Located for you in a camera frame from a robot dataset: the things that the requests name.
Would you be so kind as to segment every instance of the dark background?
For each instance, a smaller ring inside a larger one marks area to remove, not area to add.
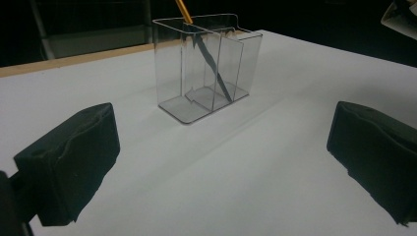
[[[48,33],[142,24],[141,0],[124,1],[122,5],[111,5],[110,0],[46,0],[39,5],[39,11],[46,22],[51,23],[45,24]],[[57,2],[76,3],[78,7],[72,11],[62,10],[55,4]],[[234,13],[239,16],[240,26],[247,30],[269,30],[417,67],[417,40],[381,24],[390,0],[299,0],[273,4],[267,0],[184,2],[194,16]],[[150,0],[150,8],[153,19],[181,16],[174,0]],[[3,25],[0,66],[43,60],[29,0],[7,1],[0,13]],[[56,16],[66,20],[57,21]]]

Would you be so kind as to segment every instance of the table surface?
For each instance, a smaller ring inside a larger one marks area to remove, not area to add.
[[[333,157],[338,101],[417,127],[417,69],[261,30],[251,95],[184,126],[153,50],[0,79],[0,166],[81,109],[114,106],[121,152],[76,223],[35,235],[416,235]]]

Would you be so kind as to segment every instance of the transparent pen holder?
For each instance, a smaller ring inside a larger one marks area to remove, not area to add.
[[[262,41],[236,15],[192,19],[152,22],[157,103],[184,124],[249,95]]]

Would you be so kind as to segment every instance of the pen holder compartment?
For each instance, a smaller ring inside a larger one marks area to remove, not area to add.
[[[236,15],[152,22],[157,103],[184,124],[249,95],[262,35]]]

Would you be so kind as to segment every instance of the acrylic organizer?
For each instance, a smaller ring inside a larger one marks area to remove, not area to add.
[[[190,124],[249,95],[262,35],[232,14],[153,21],[160,108]]]

